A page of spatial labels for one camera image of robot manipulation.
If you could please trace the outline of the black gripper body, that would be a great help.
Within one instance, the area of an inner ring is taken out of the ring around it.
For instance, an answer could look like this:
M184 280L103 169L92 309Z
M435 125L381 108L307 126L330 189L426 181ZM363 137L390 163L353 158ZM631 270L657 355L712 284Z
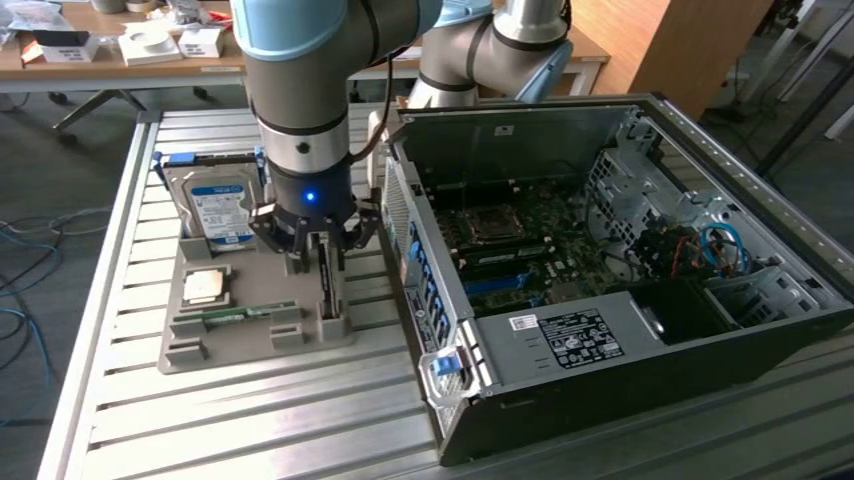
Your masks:
M297 173L270 164L270 178L281 227L295 231L302 219L310 231L343 228L357 211L350 157L315 173Z

